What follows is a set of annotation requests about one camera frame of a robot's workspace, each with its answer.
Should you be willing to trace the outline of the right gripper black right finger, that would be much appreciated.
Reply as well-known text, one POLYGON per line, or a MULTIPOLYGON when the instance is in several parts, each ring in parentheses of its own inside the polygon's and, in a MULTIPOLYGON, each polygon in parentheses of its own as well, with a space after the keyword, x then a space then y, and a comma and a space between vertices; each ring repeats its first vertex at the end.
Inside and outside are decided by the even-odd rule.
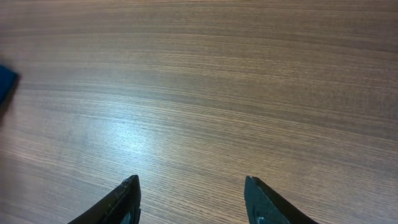
POLYGON ((244 199, 250 224, 317 224, 258 177, 246 177, 244 199))

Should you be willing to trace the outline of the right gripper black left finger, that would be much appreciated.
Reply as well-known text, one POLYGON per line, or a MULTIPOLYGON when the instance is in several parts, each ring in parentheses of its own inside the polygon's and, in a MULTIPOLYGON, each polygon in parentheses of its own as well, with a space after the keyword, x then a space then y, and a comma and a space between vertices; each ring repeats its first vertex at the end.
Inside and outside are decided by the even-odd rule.
POLYGON ((139 176, 132 175, 68 224, 138 224, 140 205, 139 176))

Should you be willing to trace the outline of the blue t-shirt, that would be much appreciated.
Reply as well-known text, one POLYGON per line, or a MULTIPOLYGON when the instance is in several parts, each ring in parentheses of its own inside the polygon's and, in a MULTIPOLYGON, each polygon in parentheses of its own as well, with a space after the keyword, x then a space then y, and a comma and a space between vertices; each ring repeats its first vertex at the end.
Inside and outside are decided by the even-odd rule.
POLYGON ((4 104, 8 98, 12 95, 17 82, 19 81, 19 74, 11 70, 10 68, 1 65, 0 66, 0 77, 1 77, 1 105, 4 104))

